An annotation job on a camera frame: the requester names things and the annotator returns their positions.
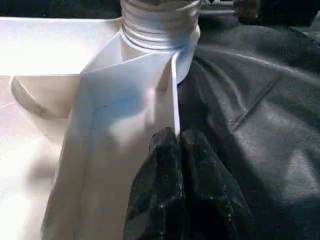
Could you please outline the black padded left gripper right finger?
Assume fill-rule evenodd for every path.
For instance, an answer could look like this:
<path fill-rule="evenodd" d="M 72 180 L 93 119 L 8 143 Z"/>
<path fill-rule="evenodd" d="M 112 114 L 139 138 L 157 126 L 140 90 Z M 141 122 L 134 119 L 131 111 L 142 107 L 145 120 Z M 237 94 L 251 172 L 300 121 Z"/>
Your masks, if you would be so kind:
<path fill-rule="evenodd" d="M 191 240 L 251 240 L 254 221 L 242 191 L 199 131 L 181 134 Z"/>

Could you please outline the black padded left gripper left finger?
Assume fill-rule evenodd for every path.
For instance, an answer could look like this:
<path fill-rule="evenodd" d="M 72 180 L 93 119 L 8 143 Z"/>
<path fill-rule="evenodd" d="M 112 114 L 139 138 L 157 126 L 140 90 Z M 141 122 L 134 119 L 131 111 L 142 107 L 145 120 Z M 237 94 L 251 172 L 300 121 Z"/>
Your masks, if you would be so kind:
<path fill-rule="evenodd" d="M 148 155 L 130 189 L 124 240 L 180 240 L 185 191 L 176 135 L 171 127 L 154 134 Z"/>

